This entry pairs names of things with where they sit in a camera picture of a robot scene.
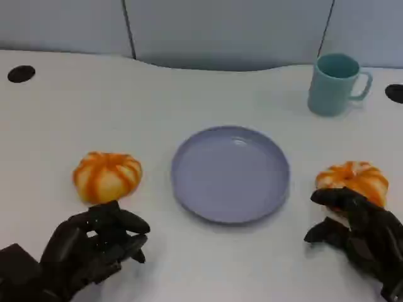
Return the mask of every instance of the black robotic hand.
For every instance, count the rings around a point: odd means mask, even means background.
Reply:
[[[149,225],[117,201],[93,206],[57,227],[39,263],[16,244],[0,251],[0,302],[70,301],[118,272],[129,257],[144,263],[148,232]]]
[[[389,211],[344,187],[319,189],[311,200],[341,210],[350,228],[327,217],[305,236],[309,243],[325,242],[342,250],[357,269],[382,284],[386,301],[403,299],[403,225]]]

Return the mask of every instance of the pumpkin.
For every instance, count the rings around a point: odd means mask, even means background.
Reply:
[[[369,162],[346,162],[332,165],[316,177],[316,187],[348,187],[364,195],[377,206],[385,207],[389,182],[381,171]]]
[[[140,162],[127,154],[90,152],[73,172],[73,182],[84,201],[107,203],[128,195],[142,177]]]

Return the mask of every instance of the white table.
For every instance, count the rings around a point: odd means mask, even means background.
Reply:
[[[36,76],[7,81],[16,65]],[[86,210],[71,172],[90,150],[127,152],[144,178],[121,206],[152,232],[147,263],[124,263],[102,286],[75,301],[376,301],[363,279],[333,249],[309,252],[306,231],[324,218],[309,201],[316,174],[345,160],[370,160],[390,181],[389,209],[403,219],[403,105],[384,94],[403,70],[369,69],[365,107],[337,118],[307,108],[312,67],[259,72],[159,68],[129,59],[60,53],[0,52],[0,243],[18,242],[37,259],[55,227]],[[363,83],[358,83],[357,90]],[[287,203],[249,226],[206,223],[174,200],[172,156],[194,132],[241,125],[271,137],[292,170]]]

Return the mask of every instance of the purple plate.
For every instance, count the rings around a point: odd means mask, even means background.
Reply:
[[[284,203],[290,168],[268,137],[221,126],[201,131],[179,147],[171,178],[176,199],[188,210],[216,222],[243,223]]]

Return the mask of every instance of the mug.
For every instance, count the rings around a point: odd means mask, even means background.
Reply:
[[[331,53],[317,59],[310,83],[308,107],[317,115],[336,116],[342,113],[349,101],[363,101],[372,85],[372,75],[361,72],[359,63],[342,53]],[[364,91],[352,96],[359,74],[368,77]]]

